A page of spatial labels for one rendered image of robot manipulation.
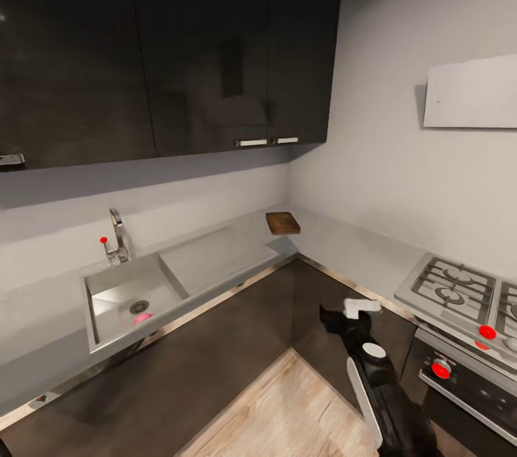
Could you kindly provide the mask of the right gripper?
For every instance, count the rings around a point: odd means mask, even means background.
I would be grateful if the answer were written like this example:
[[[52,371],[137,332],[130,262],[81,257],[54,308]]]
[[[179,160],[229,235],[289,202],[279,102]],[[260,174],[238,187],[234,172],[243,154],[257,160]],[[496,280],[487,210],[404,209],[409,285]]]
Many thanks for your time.
[[[325,331],[329,334],[339,334],[345,342],[345,332],[355,329],[363,329],[368,332],[371,329],[371,317],[366,312],[358,314],[358,319],[347,319],[342,311],[326,311],[322,304],[319,305],[319,320],[325,323]]]

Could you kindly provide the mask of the vidalia onion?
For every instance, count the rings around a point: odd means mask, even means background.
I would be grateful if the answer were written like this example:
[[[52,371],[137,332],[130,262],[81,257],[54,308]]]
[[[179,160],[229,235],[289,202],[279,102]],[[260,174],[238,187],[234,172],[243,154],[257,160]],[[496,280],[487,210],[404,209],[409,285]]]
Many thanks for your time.
[[[139,324],[139,323],[141,323],[141,322],[143,322],[144,320],[147,320],[151,316],[153,316],[153,314],[142,313],[142,314],[138,315],[136,317],[136,319],[134,320],[134,326]]]

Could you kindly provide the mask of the cutting board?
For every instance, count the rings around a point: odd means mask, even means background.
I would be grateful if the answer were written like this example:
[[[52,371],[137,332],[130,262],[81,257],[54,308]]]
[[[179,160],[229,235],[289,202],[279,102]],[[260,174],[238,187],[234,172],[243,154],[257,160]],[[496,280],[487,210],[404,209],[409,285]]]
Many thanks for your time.
[[[295,221],[291,212],[267,212],[267,220],[272,232],[300,231],[301,226]]]

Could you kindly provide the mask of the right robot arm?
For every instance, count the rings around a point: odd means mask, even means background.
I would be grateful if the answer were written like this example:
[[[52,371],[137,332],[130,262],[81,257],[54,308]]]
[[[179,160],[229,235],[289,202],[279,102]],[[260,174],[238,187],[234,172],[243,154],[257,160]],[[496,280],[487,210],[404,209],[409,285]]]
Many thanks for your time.
[[[429,416],[396,382],[389,356],[370,336],[366,311],[379,312],[380,302],[346,298],[343,303],[344,311],[326,311],[320,304],[319,320],[327,333],[340,335],[348,351],[348,376],[378,457],[444,457]]]

